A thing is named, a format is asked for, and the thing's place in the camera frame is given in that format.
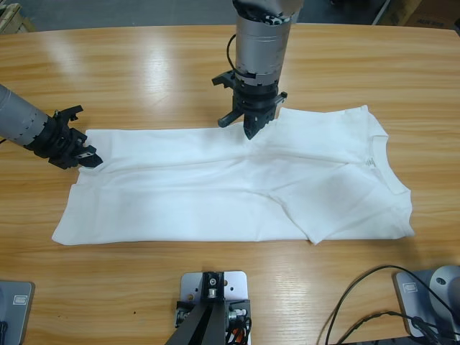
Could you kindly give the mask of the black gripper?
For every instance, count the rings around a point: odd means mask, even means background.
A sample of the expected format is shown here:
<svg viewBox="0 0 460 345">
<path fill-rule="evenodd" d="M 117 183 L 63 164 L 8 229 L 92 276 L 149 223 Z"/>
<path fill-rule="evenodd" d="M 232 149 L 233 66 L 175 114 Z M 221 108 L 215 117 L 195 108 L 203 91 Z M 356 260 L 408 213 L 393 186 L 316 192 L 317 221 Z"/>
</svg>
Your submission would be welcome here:
<svg viewBox="0 0 460 345">
<path fill-rule="evenodd" d="M 56 110 L 53 117 L 46 115 L 42 131 L 24 147 L 61 169 L 78 165 L 97 167 L 103 160 L 97 155 L 96 148 L 86 146 L 88 137 L 77 129 L 70 128 L 68 124 L 69 121 L 78 120 L 77 113 L 82 111 L 83 107 L 77 105 L 61 111 Z"/>
<path fill-rule="evenodd" d="M 239 80 L 232 71 L 214 77 L 212 84 L 233 90 L 232 110 L 218 120 L 218 125 L 227 127 L 243 116 L 247 139 L 254 138 L 274 119 L 277 106 L 288 97 L 286 92 L 278 93 L 277 82 L 267 86 L 253 86 Z"/>
</svg>

